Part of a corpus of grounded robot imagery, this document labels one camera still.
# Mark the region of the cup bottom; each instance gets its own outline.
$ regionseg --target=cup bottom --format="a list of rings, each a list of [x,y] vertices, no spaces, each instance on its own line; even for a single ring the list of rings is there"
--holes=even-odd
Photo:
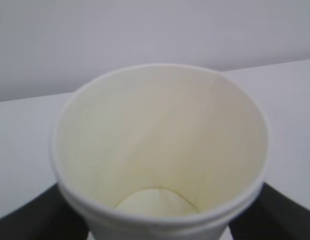
[[[176,217],[198,213],[187,200],[162,188],[136,191],[118,204],[116,209],[153,217]]]

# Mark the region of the cup rim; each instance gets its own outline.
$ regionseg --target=cup rim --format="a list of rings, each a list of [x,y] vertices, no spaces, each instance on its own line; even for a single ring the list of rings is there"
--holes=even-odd
[[[262,117],[262,120],[264,122],[265,128],[266,128],[266,134],[267,134],[267,144],[266,144],[266,154],[264,159],[264,165],[258,175],[258,177],[249,184],[244,190],[242,190],[235,198],[228,200],[227,202],[224,202],[223,204],[218,205],[217,207],[198,213],[198,214],[191,214],[191,215],[185,215],[185,216],[170,216],[170,217],[158,217],[158,216],[144,216],[144,215],[138,215],[134,213],[129,213],[125,211],[120,211],[118,209],[106,206],[105,204],[98,202],[94,199],[91,199],[81,193],[79,193],[77,190],[73,189],[70,184],[67,183],[67,180],[63,177],[61,174],[61,164],[58,161],[59,157],[57,154],[57,137],[58,137],[58,128],[60,125],[60,122],[62,120],[62,117],[65,113],[65,111],[69,108],[69,106],[73,103],[73,101],[84,91],[88,90],[89,88],[93,87],[97,82],[102,81],[105,77],[109,77],[111,75],[115,75],[120,72],[125,71],[131,71],[131,70],[137,70],[141,68],[149,68],[149,67],[174,67],[174,68],[187,68],[192,69],[196,71],[203,71],[207,73],[213,73],[218,74],[224,78],[225,81],[227,81],[229,84],[232,84],[235,86],[239,91],[241,91],[242,94],[244,94],[252,103],[253,105],[259,110],[259,113]],[[271,125],[269,123],[269,120],[267,118],[267,115],[265,114],[263,108],[249,95],[242,89],[241,86],[239,86],[236,82],[231,81],[228,77],[224,76],[221,72],[216,70],[211,70],[205,67],[199,67],[199,66],[193,66],[188,64],[175,64],[175,63],[148,63],[148,64],[140,64],[140,65],[133,65],[128,66],[124,68],[120,68],[117,70],[113,70],[111,72],[108,72],[106,74],[102,74],[101,76],[98,76],[94,78],[92,81],[86,83],[79,89],[77,89],[72,96],[66,101],[64,106],[61,108],[59,114],[57,115],[57,118],[51,125],[51,131],[50,131],[50,163],[54,172],[55,177],[57,178],[57,184],[61,185],[68,193],[71,195],[71,197],[75,198],[77,202],[80,202],[85,206],[85,208],[97,211],[98,214],[102,214],[107,216],[110,219],[114,219],[120,222],[130,222],[135,224],[153,224],[153,225],[183,225],[183,224],[196,224],[200,222],[207,222],[208,220],[216,219],[233,209],[240,206],[245,200],[247,200],[251,195],[254,194],[257,190],[261,188],[261,185],[264,182],[264,179],[267,175],[268,169],[270,167],[270,148],[272,145],[272,131],[271,131]]]

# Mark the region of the white paper cup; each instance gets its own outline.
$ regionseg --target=white paper cup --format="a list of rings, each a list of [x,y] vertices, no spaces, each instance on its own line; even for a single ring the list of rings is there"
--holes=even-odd
[[[61,193],[96,240],[217,240],[261,190],[269,131],[219,72],[147,64],[76,91],[51,144]]]

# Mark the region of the white table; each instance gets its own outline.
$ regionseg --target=white table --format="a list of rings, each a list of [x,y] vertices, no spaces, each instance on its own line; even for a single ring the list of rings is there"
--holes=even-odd
[[[268,115],[267,183],[310,209],[310,60],[224,72]],[[0,102],[0,218],[55,183],[49,132],[71,93]],[[227,232],[223,239],[231,239]]]

